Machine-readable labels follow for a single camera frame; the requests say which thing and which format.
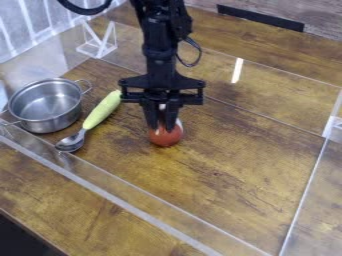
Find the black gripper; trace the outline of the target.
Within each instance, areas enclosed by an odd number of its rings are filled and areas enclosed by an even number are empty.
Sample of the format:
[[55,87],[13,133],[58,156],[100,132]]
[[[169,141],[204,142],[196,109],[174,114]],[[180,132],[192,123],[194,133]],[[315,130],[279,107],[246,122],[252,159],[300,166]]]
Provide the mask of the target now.
[[160,105],[166,104],[165,124],[172,132],[177,125],[180,108],[204,104],[202,80],[184,76],[177,70],[178,49],[161,51],[144,47],[148,73],[120,80],[122,101],[144,107],[148,125],[158,129]]

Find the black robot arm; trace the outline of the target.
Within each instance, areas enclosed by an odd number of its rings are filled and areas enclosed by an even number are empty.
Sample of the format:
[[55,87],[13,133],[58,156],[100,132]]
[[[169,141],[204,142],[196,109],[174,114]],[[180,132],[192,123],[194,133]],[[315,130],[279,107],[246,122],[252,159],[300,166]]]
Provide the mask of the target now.
[[142,52],[148,61],[148,73],[120,80],[122,101],[140,103],[148,125],[157,130],[164,124],[166,130],[176,129],[180,109],[185,105],[204,104],[206,83],[185,77],[177,71],[177,61],[186,67],[178,55],[178,44],[186,41],[198,50],[201,46],[189,37],[193,32],[190,17],[184,0],[130,0],[144,31]]

